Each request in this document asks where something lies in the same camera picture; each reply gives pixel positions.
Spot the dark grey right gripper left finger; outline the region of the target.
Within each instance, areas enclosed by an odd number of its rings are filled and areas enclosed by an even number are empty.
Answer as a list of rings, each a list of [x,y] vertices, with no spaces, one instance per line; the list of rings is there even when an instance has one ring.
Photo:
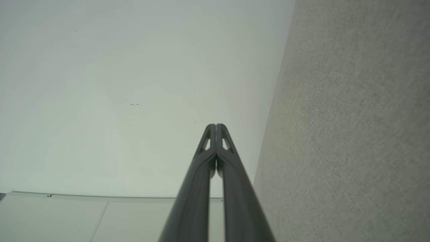
[[[203,132],[158,242],[207,242],[210,179],[215,169],[216,125]]]

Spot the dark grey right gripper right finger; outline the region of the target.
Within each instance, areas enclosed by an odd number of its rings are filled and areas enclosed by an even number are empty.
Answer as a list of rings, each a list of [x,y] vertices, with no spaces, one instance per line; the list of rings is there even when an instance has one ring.
[[[275,242],[224,124],[216,125],[217,172],[223,180],[225,242]]]

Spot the grey fabric sofa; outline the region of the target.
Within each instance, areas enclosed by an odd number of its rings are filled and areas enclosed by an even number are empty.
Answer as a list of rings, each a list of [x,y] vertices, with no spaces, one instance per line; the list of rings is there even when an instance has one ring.
[[[254,189],[277,242],[430,242],[430,0],[296,0]]]

